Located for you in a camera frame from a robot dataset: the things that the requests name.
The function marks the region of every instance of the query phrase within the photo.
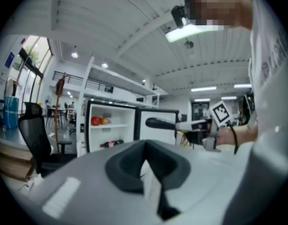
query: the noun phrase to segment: black cable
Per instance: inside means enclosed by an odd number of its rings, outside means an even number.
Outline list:
[[[235,139],[235,149],[234,149],[234,154],[236,154],[237,151],[238,151],[238,148],[239,148],[238,140],[237,140],[237,135],[236,135],[236,132],[235,132],[233,126],[232,126],[229,122],[227,122],[227,125],[230,127],[230,129],[232,130],[232,133],[233,133],[233,135],[234,135],[234,139]]]

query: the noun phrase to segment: black mesh chair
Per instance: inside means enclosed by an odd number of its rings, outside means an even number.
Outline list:
[[[65,154],[65,145],[72,142],[58,141],[57,146],[61,146],[61,154],[50,155],[51,146],[45,131],[42,108],[36,103],[25,102],[25,105],[25,115],[20,117],[18,122],[19,130],[35,159],[36,172],[45,177],[76,158],[76,154]]]

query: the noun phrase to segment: green tree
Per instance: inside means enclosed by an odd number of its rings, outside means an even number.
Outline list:
[[[16,61],[14,62],[13,68],[19,71],[22,62],[23,62],[23,60],[22,60],[22,58],[20,57],[20,55],[18,54],[17,57],[16,57]]]
[[[27,54],[30,53],[29,57],[32,60],[32,64],[35,65],[37,68],[40,66],[40,61],[39,61],[39,52],[36,50],[31,51],[31,47],[27,46],[25,47],[25,51]]]

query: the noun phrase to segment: black handle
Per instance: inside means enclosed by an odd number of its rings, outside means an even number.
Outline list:
[[[150,128],[159,128],[166,130],[176,130],[175,123],[161,118],[148,118],[145,122],[146,126]]]

